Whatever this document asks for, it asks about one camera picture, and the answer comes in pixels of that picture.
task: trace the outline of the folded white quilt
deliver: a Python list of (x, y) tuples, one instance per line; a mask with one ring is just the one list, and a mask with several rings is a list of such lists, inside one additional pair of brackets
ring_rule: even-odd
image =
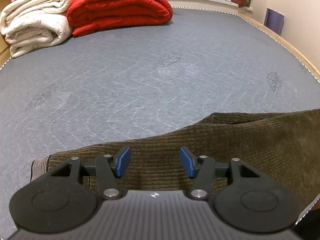
[(43, 13), (10, 24), (5, 40), (12, 44), (12, 57), (22, 56), (32, 50), (50, 47), (65, 41), (72, 34), (65, 15)]
[(19, 18), (51, 13), (60, 14), (69, 8), (73, 0), (16, 0), (7, 5), (0, 15), (0, 32), (6, 35), (9, 26)]

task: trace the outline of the stack of blankets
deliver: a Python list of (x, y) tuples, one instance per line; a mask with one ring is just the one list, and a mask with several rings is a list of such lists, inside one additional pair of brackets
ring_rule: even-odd
[(12, 57), (115, 27), (159, 25), (173, 15), (167, 0), (12, 0), (0, 14), (0, 33)]

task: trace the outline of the white crosshair mark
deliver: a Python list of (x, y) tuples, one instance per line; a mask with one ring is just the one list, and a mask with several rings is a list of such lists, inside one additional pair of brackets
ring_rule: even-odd
[(160, 195), (159, 193), (154, 192), (154, 193), (151, 193), (150, 196), (156, 198), (156, 197), (159, 197)]

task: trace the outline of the folded red comforter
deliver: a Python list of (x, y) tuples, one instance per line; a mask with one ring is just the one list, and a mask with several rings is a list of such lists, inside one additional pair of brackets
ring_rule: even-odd
[(172, 15), (167, 0), (74, 0), (67, 19), (77, 37), (115, 27), (163, 24)]

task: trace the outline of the blue gripper pad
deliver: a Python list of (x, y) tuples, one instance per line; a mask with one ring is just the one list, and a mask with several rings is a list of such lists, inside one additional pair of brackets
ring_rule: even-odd
[(193, 167), (192, 157), (188, 154), (188, 148), (180, 148), (180, 163), (189, 178), (195, 175), (195, 168)]
[(121, 178), (124, 173), (125, 170), (127, 169), (130, 160), (131, 160), (131, 150), (130, 147), (121, 149), (123, 150), (123, 153), (120, 155), (119, 159), (118, 159), (118, 165), (116, 167), (116, 176), (117, 178)]

